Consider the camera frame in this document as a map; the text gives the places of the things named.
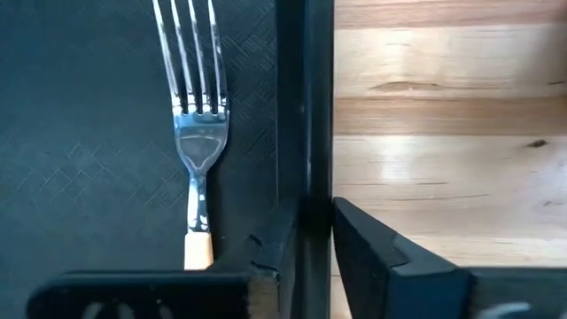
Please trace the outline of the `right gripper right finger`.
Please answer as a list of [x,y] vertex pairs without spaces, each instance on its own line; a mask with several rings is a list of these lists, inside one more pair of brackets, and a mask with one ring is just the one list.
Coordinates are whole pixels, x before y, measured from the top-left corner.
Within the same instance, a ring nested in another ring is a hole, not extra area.
[[459,267],[335,198],[353,319],[567,319],[567,268]]

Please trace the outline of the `wooden-handled metal fork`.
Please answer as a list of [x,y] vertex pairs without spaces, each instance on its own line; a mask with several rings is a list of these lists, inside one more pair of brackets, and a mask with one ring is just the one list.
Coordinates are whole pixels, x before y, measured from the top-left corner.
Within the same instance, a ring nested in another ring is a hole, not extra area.
[[229,101],[221,38],[214,2],[207,0],[214,63],[214,90],[210,90],[204,66],[205,52],[198,38],[194,3],[193,0],[187,0],[196,52],[198,84],[201,89],[201,94],[197,95],[190,75],[177,6],[175,0],[169,0],[184,79],[184,92],[181,92],[175,76],[174,61],[168,45],[159,0],[151,1],[171,95],[175,147],[189,172],[183,267],[188,270],[201,270],[214,263],[211,224],[207,210],[207,172],[220,158],[229,135]]

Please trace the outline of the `black plastic tray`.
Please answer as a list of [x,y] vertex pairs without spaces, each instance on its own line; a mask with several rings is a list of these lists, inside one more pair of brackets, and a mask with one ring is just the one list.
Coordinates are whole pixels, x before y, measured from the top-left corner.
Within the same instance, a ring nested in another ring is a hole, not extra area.
[[[221,34],[215,252],[298,199],[297,261],[277,272],[298,319],[330,319],[334,4],[177,0],[205,53],[209,9]],[[0,0],[0,319],[25,319],[34,289],[67,271],[181,269],[187,194],[152,0]]]

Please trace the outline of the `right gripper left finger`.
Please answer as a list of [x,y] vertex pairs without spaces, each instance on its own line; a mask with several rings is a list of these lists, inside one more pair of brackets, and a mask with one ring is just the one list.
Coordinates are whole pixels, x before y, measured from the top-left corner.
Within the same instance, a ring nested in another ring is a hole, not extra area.
[[72,271],[37,288],[27,319],[288,319],[298,202],[277,205],[205,270]]

